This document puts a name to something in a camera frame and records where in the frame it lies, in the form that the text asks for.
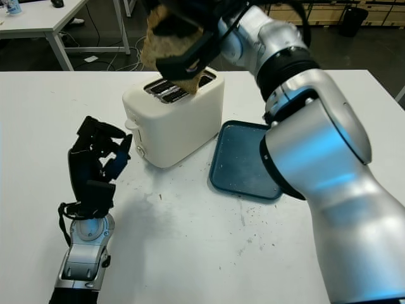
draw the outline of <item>table surface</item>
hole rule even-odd
[[[253,78],[223,74],[223,121],[262,122],[265,105]],[[405,201],[405,114],[367,71],[330,75],[370,135],[373,173]],[[122,94],[149,77],[0,73],[2,303],[49,300],[66,250],[56,209],[74,199],[66,156],[75,133],[86,115],[124,128]],[[208,182],[215,144],[166,170],[148,165],[132,146],[116,182],[112,261],[99,303],[328,303],[308,205],[215,191]]]
[[[22,3],[22,13],[7,15],[0,10],[0,38],[2,33],[13,32],[53,32],[71,18],[72,11],[78,10],[87,0],[63,0],[65,6],[54,8],[50,0]]]

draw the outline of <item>toaster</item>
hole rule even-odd
[[[167,168],[213,138],[221,128],[224,87],[223,77],[211,68],[195,95],[161,76],[133,85],[122,100],[137,153]]]

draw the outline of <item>robotic arm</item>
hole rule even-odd
[[[184,55],[156,63],[164,78],[193,78],[219,52],[255,77],[270,125],[259,147],[263,163],[285,194],[308,201],[330,301],[402,303],[405,208],[370,172],[366,131],[310,57],[305,17],[306,43],[295,26],[253,5],[260,1],[161,2],[204,28]]]
[[[107,243],[114,231],[113,207],[116,179],[130,159],[132,135],[88,116],[78,139],[68,152],[70,180],[77,202],[58,208],[59,226],[69,249],[63,259],[49,304],[95,304],[111,256]],[[122,139],[120,144],[113,139]],[[100,158],[110,158],[105,165]],[[72,219],[70,235],[63,216]]]

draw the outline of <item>bread slice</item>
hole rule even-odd
[[[158,70],[156,68],[156,59],[183,55],[203,35],[202,30],[198,30],[184,38],[179,38],[175,35],[155,36],[153,28],[170,15],[170,11],[165,6],[159,5],[151,11],[147,19],[146,38],[140,54],[140,60],[145,66],[156,71]],[[173,81],[173,83],[186,92],[195,94],[202,75],[203,73],[201,72],[193,79]]]

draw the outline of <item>trash bin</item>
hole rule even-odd
[[[368,11],[363,8],[348,8],[340,25],[339,34],[345,37],[354,37],[367,16]]]

